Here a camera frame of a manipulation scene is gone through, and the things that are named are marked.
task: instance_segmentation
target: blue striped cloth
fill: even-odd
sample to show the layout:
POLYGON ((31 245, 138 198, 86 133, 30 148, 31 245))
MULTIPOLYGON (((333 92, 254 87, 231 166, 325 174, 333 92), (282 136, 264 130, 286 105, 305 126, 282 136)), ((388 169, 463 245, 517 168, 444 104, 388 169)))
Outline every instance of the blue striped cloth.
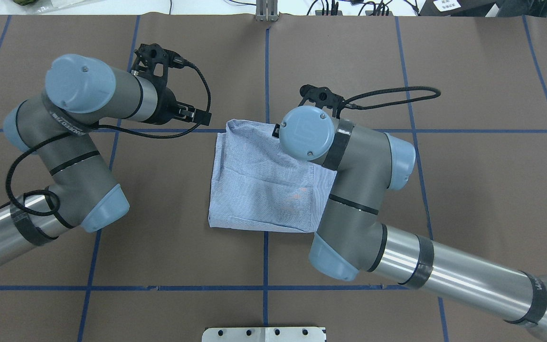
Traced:
POLYGON ((336 172, 298 161, 272 137, 274 125, 231 120, 217 135, 211 227, 315 232, 336 172))

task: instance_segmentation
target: blue joint cap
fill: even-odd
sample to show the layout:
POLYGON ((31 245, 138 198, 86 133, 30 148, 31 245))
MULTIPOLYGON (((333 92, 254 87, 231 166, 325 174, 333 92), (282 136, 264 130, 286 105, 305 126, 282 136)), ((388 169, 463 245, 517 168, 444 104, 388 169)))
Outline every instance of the blue joint cap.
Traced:
POLYGON ((22 141, 22 138, 20 138, 20 134, 18 133, 18 125, 17 125, 17 115, 18 115, 18 109, 20 108, 22 104, 19 104, 14 108, 4 120, 4 135, 6 135, 6 139, 8 141, 17 147, 17 149, 21 150, 22 152, 28 151, 28 146, 24 141, 22 141))
POLYGON ((408 182, 408 177, 415 167, 415 147, 410 142, 395 138, 388 133, 386 135, 391 150, 391 180, 388 189, 400 190, 408 182))
POLYGON ((335 126, 325 111, 298 106, 280 124, 280 144, 296 160, 311 161, 323 156, 335 137, 335 126))
POLYGON ((313 235, 310 262, 316 270, 342 281, 352 281, 358 269, 339 255, 318 233, 313 235))
POLYGON ((117 184, 98 202, 82 221, 87 232, 96 232, 128 214, 130 203, 117 184))
POLYGON ((46 93, 59 108, 91 113, 106 105, 115 93, 115 75, 96 58, 67 54, 52 62, 46 74, 46 93))

